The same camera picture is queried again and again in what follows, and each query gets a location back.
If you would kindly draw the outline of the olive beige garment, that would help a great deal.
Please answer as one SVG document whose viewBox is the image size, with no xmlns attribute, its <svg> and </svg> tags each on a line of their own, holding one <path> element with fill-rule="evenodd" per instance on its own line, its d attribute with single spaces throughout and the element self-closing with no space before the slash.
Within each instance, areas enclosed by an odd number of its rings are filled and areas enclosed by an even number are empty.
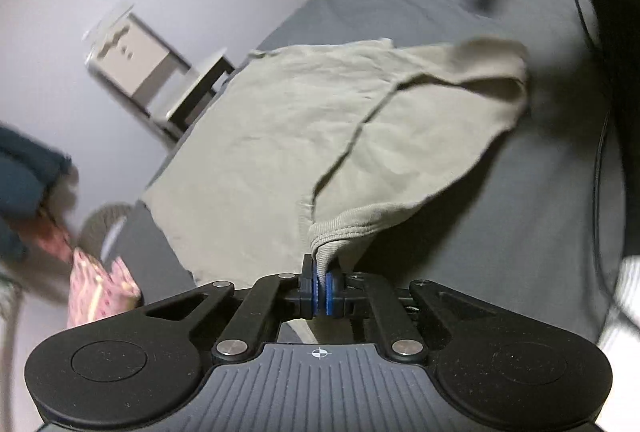
<svg viewBox="0 0 640 432">
<path fill-rule="evenodd" d="M 527 100 L 527 52 L 480 38 L 257 52 L 143 200 L 198 282 L 354 264 L 468 174 Z"/>
</svg>

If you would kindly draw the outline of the white bowl in basket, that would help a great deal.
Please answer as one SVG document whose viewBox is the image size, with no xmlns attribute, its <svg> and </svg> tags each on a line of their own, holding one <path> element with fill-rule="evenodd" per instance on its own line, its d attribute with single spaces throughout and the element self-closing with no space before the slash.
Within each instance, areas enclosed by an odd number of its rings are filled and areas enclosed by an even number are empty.
<svg viewBox="0 0 640 432">
<path fill-rule="evenodd" d="M 114 224 L 112 224 L 106 232 L 100 252 L 100 260 L 102 263 L 105 263 L 110 256 L 114 243 L 117 240 L 120 232 L 122 231 L 122 228 L 126 224 L 126 219 L 126 216 L 122 216 Z"/>
</svg>

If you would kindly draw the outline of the pink striped folded cloth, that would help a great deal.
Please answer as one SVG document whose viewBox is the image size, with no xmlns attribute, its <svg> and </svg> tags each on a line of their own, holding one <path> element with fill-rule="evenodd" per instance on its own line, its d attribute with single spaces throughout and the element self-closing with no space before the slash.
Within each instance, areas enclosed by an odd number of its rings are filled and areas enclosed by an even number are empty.
<svg viewBox="0 0 640 432">
<path fill-rule="evenodd" d="M 122 314 L 136 308 L 141 290 L 121 258 L 110 268 L 94 256 L 76 248 L 70 271 L 67 328 Z"/>
</svg>

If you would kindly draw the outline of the woven grey basket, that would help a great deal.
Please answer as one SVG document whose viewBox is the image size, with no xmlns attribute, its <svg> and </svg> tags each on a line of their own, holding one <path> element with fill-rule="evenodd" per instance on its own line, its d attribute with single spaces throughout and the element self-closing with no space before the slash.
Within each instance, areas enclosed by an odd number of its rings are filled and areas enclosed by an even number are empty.
<svg viewBox="0 0 640 432">
<path fill-rule="evenodd" d="M 132 205 L 123 202 L 104 204 L 93 211 L 81 227 L 77 241 L 78 247 L 90 256 L 99 259 L 106 232 L 119 218 L 127 217 L 131 211 Z"/>
</svg>

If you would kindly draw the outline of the pink hanging garment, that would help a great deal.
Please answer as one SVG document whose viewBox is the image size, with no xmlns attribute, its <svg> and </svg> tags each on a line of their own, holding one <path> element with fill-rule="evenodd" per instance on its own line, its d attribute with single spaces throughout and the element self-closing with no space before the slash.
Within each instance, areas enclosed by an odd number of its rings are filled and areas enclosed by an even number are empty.
<svg viewBox="0 0 640 432">
<path fill-rule="evenodd" d="M 74 249 L 68 231 L 47 210 L 15 223 L 17 233 L 29 244 L 64 263 L 73 261 Z"/>
</svg>

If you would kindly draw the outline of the white and black chair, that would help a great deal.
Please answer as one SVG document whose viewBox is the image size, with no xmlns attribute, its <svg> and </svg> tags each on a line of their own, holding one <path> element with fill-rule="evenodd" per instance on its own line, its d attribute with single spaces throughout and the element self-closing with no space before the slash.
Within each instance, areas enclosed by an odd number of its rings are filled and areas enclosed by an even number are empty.
<svg viewBox="0 0 640 432">
<path fill-rule="evenodd" d="M 189 129 L 216 84 L 234 73 L 220 48 L 191 64 L 138 15 L 120 3 L 84 36 L 85 64 L 116 97 L 172 142 Z"/>
</svg>

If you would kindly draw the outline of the dark teal hanging jacket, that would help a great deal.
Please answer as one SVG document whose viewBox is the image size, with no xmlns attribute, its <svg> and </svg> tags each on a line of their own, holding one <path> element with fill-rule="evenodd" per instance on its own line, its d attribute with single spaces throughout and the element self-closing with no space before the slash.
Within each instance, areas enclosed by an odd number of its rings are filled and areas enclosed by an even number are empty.
<svg viewBox="0 0 640 432">
<path fill-rule="evenodd" d="M 7 126 L 1 128 L 1 259 L 21 261 L 32 245 L 15 223 L 50 212 L 52 189 L 70 173 L 69 156 L 31 140 Z"/>
</svg>

